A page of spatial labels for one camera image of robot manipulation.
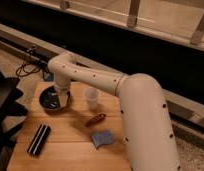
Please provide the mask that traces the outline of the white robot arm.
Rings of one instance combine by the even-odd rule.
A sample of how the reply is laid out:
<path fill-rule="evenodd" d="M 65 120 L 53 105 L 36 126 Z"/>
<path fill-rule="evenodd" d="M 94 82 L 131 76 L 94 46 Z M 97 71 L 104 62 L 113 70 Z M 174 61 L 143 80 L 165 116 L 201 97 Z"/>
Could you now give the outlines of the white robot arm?
<path fill-rule="evenodd" d="M 57 92 L 76 80 L 119 98 L 127 154 L 132 171 L 182 171 L 168 106 L 153 77 L 92 69 L 75 64 L 64 52 L 48 62 Z"/>

